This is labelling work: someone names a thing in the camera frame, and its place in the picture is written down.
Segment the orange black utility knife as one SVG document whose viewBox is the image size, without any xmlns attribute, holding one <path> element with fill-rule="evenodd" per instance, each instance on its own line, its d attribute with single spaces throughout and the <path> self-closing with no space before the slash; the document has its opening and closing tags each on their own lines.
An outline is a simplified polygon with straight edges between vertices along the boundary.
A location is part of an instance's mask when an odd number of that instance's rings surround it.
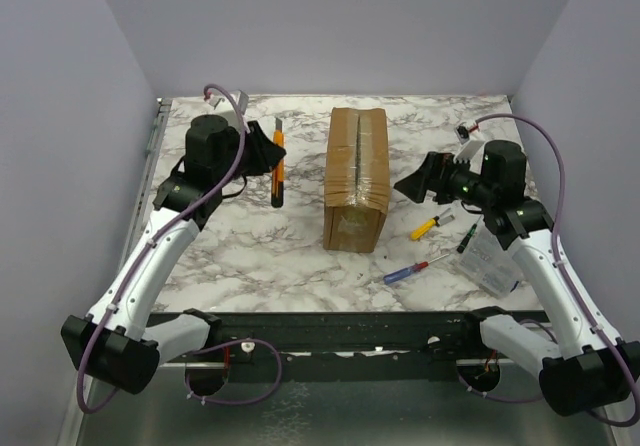
<svg viewBox="0 0 640 446">
<path fill-rule="evenodd" d="M 280 118 L 275 119 L 273 142 L 284 148 L 283 123 Z M 271 206 L 281 208 L 284 204 L 284 160 L 281 159 L 272 172 Z"/>
</svg>

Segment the brown cardboard express box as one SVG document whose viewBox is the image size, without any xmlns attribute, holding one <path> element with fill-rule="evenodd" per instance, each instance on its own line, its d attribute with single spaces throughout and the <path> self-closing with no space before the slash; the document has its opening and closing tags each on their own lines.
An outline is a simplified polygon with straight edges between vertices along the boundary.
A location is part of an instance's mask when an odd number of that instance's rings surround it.
<svg viewBox="0 0 640 446">
<path fill-rule="evenodd" d="M 324 178 L 323 247 L 371 253 L 391 197 L 386 111 L 331 112 Z"/>
</svg>

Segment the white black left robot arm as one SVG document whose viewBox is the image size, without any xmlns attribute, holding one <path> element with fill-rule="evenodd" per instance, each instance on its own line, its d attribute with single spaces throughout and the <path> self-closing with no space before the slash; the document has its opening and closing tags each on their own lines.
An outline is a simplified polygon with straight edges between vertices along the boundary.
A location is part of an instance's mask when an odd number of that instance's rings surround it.
<svg viewBox="0 0 640 446">
<path fill-rule="evenodd" d="M 192 120 L 185 152 L 157 189 L 147 225 L 122 270 L 83 317 L 69 316 L 61 336 L 80 378 L 140 393 L 157 368 L 183 354 L 206 361 L 220 351 L 215 316 L 189 309 L 149 326 L 156 299 L 178 260 L 226 200 L 235 179 L 269 174 L 286 155 L 256 121 L 232 126 L 220 115 Z"/>
</svg>

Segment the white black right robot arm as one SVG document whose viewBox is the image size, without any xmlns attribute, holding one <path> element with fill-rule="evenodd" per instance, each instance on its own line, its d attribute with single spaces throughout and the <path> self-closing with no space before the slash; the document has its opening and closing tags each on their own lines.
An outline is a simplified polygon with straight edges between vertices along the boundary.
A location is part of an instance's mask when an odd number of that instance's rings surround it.
<svg viewBox="0 0 640 446">
<path fill-rule="evenodd" d="M 479 208 L 485 227 L 533 287 L 555 338 L 487 309 L 460 331 L 461 349 L 472 357 L 489 350 L 507 356 L 537 379 L 545 401 L 561 416 L 637 398 L 639 344 L 623 340 L 588 297 L 546 208 L 526 195 L 521 147 L 492 140 L 481 149 L 479 172 L 460 155 L 430 152 L 394 188 L 415 203 L 432 192 L 438 204 L 459 200 Z"/>
</svg>

